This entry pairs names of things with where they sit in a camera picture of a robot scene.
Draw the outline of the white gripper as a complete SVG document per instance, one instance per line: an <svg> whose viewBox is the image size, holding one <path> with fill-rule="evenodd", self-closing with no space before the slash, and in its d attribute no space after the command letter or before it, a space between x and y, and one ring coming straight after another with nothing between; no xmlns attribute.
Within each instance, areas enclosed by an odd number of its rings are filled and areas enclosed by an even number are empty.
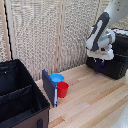
<svg viewBox="0 0 128 128"><path fill-rule="evenodd" d="M112 60L114 58L113 50L107 50L107 51L87 51L88 57L93 57L95 59L101 59L101 60ZM101 61L101 66L103 67L105 65L105 61Z"/></svg>

